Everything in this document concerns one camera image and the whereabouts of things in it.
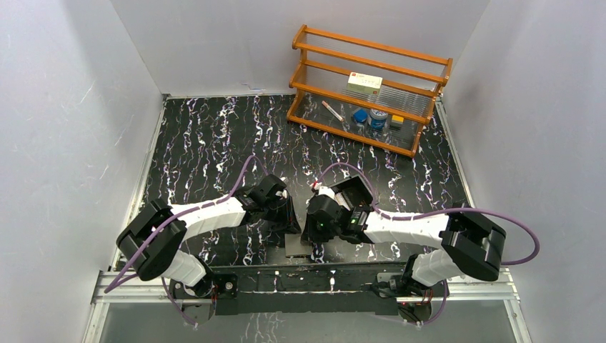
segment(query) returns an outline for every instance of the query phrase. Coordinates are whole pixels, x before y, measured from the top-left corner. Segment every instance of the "glass panel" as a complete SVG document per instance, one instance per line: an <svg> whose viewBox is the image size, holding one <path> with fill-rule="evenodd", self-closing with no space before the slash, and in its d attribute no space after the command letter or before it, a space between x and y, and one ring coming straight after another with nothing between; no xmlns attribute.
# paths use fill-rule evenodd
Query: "glass panel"
<svg viewBox="0 0 606 343"><path fill-rule="evenodd" d="M187 312L205 317L209 310ZM112 304L101 342L515 342L500 300L448 302L421 330L360 312L216 316L196 331L183 323L171 304Z"/></svg>
<svg viewBox="0 0 606 343"><path fill-rule="evenodd" d="M340 122L322 105L322 101L327 102L345 121ZM368 124L370 119L367 120L366 124L355 123L352 116L357 109L358 107L352 104L333 100L325 96L307 94L294 115L399 148L412 149L419 125L417 122L404 120L400 125L395 126L392 125L392 116L388 116L383 129L375 130ZM370 109L364 110L367 114L371 111Z"/></svg>
<svg viewBox="0 0 606 343"><path fill-rule="evenodd" d="M428 106L432 100L430 96L402 91L401 89L385 86L384 84L381 85L381 91L378 95L363 94L347 90L348 79L349 76L347 75L336 74L332 71L325 71L308 66L307 77L303 84L389 107L390 109L408 112L423 118L426 118L428 115Z"/></svg>

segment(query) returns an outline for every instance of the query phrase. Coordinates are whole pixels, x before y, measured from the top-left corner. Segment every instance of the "floor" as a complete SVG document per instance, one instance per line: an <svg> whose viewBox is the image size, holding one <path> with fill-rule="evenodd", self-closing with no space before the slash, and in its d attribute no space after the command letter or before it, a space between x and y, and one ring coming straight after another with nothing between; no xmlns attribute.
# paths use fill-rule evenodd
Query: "floor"
<svg viewBox="0 0 606 343"><path fill-rule="evenodd" d="M305 202L312 195L309 185L336 161L360 168L377 190L379 205L387 211L428 212L466 201L437 114L423 132L419 152L410 159L287 122L293 98L169 99L144 202L159 197L170 204L216 199L231 189L250 154L260 157L269 172L287 178L302 227ZM323 110L318 99L307 101L309 108ZM349 175L346 169L333 169L325 180L332 183ZM261 169L254 165L244 181L256 182L261 177ZM353 245L333 239L314 246L307 259L286 258L284 235L270 231L262 222L199 235L186 241L182 249L198 254L211 266L406 261L409 255L423 252L413 244Z"/></svg>

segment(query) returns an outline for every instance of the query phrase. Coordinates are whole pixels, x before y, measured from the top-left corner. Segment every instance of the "orange wooden shelf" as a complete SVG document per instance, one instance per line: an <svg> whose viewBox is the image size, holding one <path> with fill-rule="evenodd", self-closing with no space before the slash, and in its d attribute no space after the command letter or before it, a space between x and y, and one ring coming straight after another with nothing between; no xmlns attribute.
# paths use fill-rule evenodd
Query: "orange wooden shelf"
<svg viewBox="0 0 606 343"><path fill-rule="evenodd" d="M448 82L452 59L311 29L306 25L297 32L292 48L299 49L301 54L289 82L291 88L297 89L297 96L288 111L288 120L410 157L416 154L423 127L433 115L436 97ZM316 54L322 62L310 60L311 54ZM324 63L327 59L340 66ZM364 71L355 70L363 74L383 76L381 73L389 73L389 78L383 77L378 95L346 90L347 79L353 70L342 65L351 68L352 62L355 68L364 68ZM366 71L369 68L377 71L369 73ZM418 83L415 80L424 82L426 87L413 85ZM299 106L305 94L387 112L388 124L383 131L375 131L360 129L349 122L341 123L327 111L301 113ZM389 126L394 116L404 120L401 129Z"/></svg>

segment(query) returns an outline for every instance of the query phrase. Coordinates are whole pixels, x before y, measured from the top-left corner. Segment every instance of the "white wall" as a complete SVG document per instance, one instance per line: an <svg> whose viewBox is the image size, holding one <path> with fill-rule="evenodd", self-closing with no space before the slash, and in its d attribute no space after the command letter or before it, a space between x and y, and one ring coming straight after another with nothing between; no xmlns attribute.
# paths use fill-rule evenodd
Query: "white wall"
<svg viewBox="0 0 606 343"><path fill-rule="evenodd" d="M302 24L456 59L488 0L112 3L160 91L184 96L291 93Z"/></svg>
<svg viewBox="0 0 606 343"><path fill-rule="evenodd" d="M512 272L535 342L602 342L606 3L492 1L445 89L478 207L536 230ZM531 250L508 227L506 257Z"/></svg>
<svg viewBox="0 0 606 343"><path fill-rule="evenodd" d="M0 1L3 342L81 340L161 105L109 1Z"/></svg>

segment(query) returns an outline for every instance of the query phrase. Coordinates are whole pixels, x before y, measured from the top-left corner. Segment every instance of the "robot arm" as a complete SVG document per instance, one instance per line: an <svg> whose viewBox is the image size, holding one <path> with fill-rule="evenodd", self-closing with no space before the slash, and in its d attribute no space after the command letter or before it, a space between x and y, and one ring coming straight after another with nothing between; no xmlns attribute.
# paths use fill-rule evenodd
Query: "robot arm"
<svg viewBox="0 0 606 343"><path fill-rule="evenodd" d="M169 206L162 199L147 204L119 235L116 244L127 259L132 258L145 239L163 221L185 209L198 210L168 224L147 246L133 264L143 281L167 277L193 289L203 297L213 287L213 273L203 260L179 250L182 242L198 234L227 227L251 224L260 219L287 225L291 232L301 232L286 184L268 175L258 185L241 187L228 199L221 198L198 204Z"/></svg>
<svg viewBox="0 0 606 343"><path fill-rule="evenodd" d="M352 244L402 242L433 247L412 255L391 291L417 293L443 279L468 275L494 281L499 276L505 231L481 214L454 213L414 219L415 214L375 212L372 195L359 177L314 190L303 239L328 242L339 237ZM412 217L412 220L397 220Z"/></svg>

